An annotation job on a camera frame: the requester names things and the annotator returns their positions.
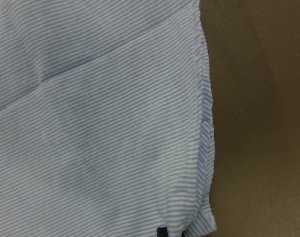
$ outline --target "black object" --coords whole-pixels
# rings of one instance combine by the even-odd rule
[[[166,227],[159,227],[156,230],[157,237],[169,237],[168,229]]]

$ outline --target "striped shirt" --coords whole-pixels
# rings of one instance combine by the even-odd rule
[[[216,229],[197,0],[0,0],[0,237]]]

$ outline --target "fabric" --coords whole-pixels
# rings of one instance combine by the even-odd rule
[[[0,0],[0,237],[216,229],[199,1]]]

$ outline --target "brown surface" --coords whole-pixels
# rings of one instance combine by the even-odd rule
[[[214,96],[211,237],[300,237],[300,0],[202,0]]]

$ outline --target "cloth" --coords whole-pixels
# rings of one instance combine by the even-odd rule
[[[196,0],[0,0],[0,237],[216,229],[199,16]]]

